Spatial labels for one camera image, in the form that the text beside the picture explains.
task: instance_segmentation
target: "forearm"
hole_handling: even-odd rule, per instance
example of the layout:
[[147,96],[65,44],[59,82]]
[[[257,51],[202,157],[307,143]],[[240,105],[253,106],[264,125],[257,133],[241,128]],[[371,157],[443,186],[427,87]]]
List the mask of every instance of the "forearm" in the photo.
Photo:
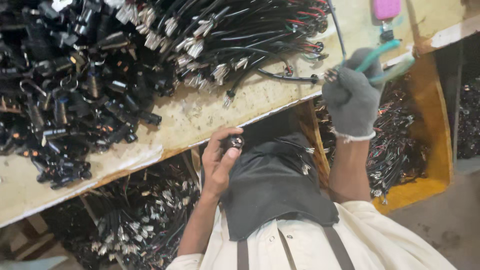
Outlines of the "forearm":
[[204,253],[212,233],[218,197],[202,194],[180,241],[178,256]]
[[328,179],[330,198],[334,202],[371,200],[366,171],[369,143],[345,143],[344,139],[337,139],[335,159]]

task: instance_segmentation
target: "concrete floor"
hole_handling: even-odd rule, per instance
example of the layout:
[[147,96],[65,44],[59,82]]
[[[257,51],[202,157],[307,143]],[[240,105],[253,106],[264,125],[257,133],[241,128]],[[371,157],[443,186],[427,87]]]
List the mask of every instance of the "concrete floor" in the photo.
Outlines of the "concrete floor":
[[388,214],[459,270],[480,265],[480,171],[456,175],[447,190]]

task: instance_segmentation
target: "bare hand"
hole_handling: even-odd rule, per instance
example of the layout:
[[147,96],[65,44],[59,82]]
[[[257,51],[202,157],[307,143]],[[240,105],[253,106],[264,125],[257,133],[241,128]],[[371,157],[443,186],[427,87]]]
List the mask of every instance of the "bare hand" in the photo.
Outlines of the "bare hand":
[[229,127],[214,132],[210,137],[202,156],[205,170],[205,184],[202,195],[219,198],[222,192],[228,188],[228,174],[240,156],[241,150],[232,147],[222,157],[221,140],[229,135],[241,133],[243,133],[242,128]]

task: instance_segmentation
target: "gray knit glove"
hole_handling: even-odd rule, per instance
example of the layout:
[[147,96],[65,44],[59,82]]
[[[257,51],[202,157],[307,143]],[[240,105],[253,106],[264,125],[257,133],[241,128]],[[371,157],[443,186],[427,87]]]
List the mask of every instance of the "gray knit glove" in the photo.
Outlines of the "gray knit glove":
[[337,71],[338,78],[322,88],[323,99],[332,116],[334,133],[347,141],[364,141],[375,137],[373,123],[377,119],[380,96],[384,84],[372,86],[367,78],[383,73],[377,59],[365,72],[355,72],[363,59],[372,51],[370,48],[356,50]]

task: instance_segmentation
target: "black apron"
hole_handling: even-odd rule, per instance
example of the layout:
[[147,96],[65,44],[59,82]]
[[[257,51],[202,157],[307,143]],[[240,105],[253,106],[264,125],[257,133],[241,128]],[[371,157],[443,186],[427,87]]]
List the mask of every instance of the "black apron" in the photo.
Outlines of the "black apron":
[[[228,189],[220,198],[231,241],[238,242],[238,270],[248,270],[248,236],[275,218],[297,215],[324,228],[342,270],[353,264],[333,229],[338,211],[320,193],[320,184],[305,136],[293,133],[243,153],[230,172]],[[287,258],[291,258],[282,232]]]

